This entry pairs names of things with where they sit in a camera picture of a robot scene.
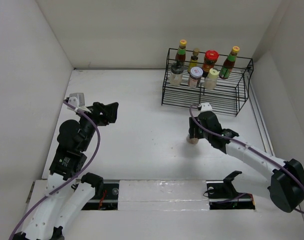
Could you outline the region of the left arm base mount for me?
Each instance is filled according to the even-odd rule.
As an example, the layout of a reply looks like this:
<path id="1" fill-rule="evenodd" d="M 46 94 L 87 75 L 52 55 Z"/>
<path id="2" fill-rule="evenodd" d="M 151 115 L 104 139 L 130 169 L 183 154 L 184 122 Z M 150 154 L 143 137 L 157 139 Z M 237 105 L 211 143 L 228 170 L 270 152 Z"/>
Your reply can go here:
<path id="1" fill-rule="evenodd" d="M 104 180 L 103 190 L 92 197 L 82 208 L 83 211 L 118 210 L 119 181 Z"/>

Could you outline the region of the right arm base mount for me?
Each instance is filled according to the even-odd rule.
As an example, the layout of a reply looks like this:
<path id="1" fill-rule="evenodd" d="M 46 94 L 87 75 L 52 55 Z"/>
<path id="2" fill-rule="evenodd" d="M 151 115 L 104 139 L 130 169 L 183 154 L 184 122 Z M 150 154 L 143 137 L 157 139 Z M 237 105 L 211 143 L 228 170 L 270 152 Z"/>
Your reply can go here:
<path id="1" fill-rule="evenodd" d="M 207 180 L 203 196 L 209 200 L 210 210 L 255 210 L 254 198 L 249 193 L 239 193 L 231 183 Z"/>

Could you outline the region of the small yellow oil bottle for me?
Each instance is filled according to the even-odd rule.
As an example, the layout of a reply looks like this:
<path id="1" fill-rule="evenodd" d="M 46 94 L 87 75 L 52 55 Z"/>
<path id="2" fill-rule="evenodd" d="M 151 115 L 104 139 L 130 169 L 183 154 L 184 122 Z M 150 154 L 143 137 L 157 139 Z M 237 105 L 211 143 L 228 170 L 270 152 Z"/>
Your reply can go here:
<path id="1" fill-rule="evenodd" d="M 198 62 L 199 49 L 194 48 L 193 53 L 190 58 L 189 69 L 196 67 Z"/>

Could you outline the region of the yellow lid spice shaker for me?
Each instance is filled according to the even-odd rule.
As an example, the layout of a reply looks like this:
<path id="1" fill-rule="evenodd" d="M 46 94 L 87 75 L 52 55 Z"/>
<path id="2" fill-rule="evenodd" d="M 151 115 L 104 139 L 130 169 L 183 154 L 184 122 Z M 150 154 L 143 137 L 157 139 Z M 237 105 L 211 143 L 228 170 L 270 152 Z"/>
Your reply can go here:
<path id="1" fill-rule="evenodd" d="M 218 77 L 219 71 L 215 68 L 211 68 L 208 75 L 205 77 L 204 88 L 207 90 L 213 90 L 216 87 Z"/>

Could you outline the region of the white lid jar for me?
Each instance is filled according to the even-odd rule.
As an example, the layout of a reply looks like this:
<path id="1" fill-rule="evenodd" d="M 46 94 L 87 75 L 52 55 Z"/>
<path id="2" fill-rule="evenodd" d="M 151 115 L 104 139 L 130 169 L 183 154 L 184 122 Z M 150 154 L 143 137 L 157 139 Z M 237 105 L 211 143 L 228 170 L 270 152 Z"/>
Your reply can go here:
<path id="1" fill-rule="evenodd" d="M 189 72 L 188 86 L 190 88 L 197 88 L 203 76 L 203 70 L 200 67 L 192 67 Z"/>

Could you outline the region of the pink lid spice shaker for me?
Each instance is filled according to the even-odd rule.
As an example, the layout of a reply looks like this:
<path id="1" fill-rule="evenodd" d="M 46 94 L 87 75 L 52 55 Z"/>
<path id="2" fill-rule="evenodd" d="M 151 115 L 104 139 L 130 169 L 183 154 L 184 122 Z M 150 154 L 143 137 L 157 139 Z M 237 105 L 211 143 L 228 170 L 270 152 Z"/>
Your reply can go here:
<path id="1" fill-rule="evenodd" d="M 199 142 L 199 139 L 195 137 L 191 138 L 189 135 L 187 135 L 186 141 L 192 145 L 196 145 Z"/>

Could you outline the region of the red lid chili jar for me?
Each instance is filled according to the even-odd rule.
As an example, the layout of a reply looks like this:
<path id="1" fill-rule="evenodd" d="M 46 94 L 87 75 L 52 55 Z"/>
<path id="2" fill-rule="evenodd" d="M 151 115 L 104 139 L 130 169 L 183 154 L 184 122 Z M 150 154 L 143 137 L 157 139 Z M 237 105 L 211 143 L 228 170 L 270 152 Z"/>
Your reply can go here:
<path id="1" fill-rule="evenodd" d="M 204 61 L 202 65 L 203 77 L 207 77 L 210 69 L 214 67 L 219 58 L 219 53 L 215 50 L 208 50 L 205 52 Z"/>

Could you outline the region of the black cap spice shaker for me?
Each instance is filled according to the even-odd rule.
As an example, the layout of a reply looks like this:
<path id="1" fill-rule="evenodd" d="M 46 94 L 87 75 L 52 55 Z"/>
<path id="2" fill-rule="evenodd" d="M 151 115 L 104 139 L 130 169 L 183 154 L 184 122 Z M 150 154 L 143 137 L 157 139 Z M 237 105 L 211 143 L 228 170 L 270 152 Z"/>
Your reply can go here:
<path id="1" fill-rule="evenodd" d="M 182 82 L 184 65 L 180 61 L 176 61 L 171 65 L 170 84 L 179 86 Z"/>

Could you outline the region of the yellow cap chili sauce bottle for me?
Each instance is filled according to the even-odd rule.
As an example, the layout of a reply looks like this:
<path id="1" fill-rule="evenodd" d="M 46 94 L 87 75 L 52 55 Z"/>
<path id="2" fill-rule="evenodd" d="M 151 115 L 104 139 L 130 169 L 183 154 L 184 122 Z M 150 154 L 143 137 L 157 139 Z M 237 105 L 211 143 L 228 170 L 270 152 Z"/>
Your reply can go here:
<path id="1" fill-rule="evenodd" d="M 186 45 L 185 39 L 180 40 L 179 47 L 176 52 L 175 60 L 184 65 L 186 59 Z"/>

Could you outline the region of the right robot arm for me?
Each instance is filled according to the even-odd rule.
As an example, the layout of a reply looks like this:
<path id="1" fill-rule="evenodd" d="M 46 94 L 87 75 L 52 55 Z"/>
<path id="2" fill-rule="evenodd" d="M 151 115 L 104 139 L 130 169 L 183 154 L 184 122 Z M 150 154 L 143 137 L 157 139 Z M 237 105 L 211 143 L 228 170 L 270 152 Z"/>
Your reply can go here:
<path id="1" fill-rule="evenodd" d="M 227 195 L 223 204 L 254 194 L 269 198 L 280 210 L 291 213 L 304 201 L 304 167 L 299 161 L 294 158 L 286 161 L 252 146 L 237 132 L 222 128 L 212 111 L 189 117 L 189 138 L 206 139 L 213 148 L 240 160 L 266 179 L 262 185 L 247 183 L 241 191 L 235 178 L 242 172 L 232 172 L 223 179 L 223 191 Z"/>

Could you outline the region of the green label sauce bottle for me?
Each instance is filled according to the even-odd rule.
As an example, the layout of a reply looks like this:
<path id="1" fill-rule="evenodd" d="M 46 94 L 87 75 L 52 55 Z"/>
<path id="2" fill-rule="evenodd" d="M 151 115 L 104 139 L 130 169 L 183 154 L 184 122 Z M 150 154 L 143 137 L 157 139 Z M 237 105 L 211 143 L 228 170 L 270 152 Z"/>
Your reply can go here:
<path id="1" fill-rule="evenodd" d="M 236 61 L 239 51 L 240 51 L 239 46 L 233 46 L 231 52 L 227 56 L 226 60 L 224 61 L 223 65 L 222 65 L 222 68 L 219 72 L 219 77 L 221 79 L 227 79 L 230 76 L 232 69 L 235 65 L 235 61 Z"/>

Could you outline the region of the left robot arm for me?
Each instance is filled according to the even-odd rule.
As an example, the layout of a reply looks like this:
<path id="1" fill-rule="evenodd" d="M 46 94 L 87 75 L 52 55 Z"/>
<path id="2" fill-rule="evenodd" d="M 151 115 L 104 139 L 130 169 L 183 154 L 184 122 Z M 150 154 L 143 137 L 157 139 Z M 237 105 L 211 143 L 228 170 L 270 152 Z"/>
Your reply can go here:
<path id="1" fill-rule="evenodd" d="M 119 103 L 94 102 L 85 107 L 71 96 L 63 103 L 80 119 L 61 124 L 43 197 L 16 225 L 11 240 L 63 240 L 86 203 L 103 194 L 103 178 L 84 171 L 99 150 L 98 128 L 116 122 Z"/>

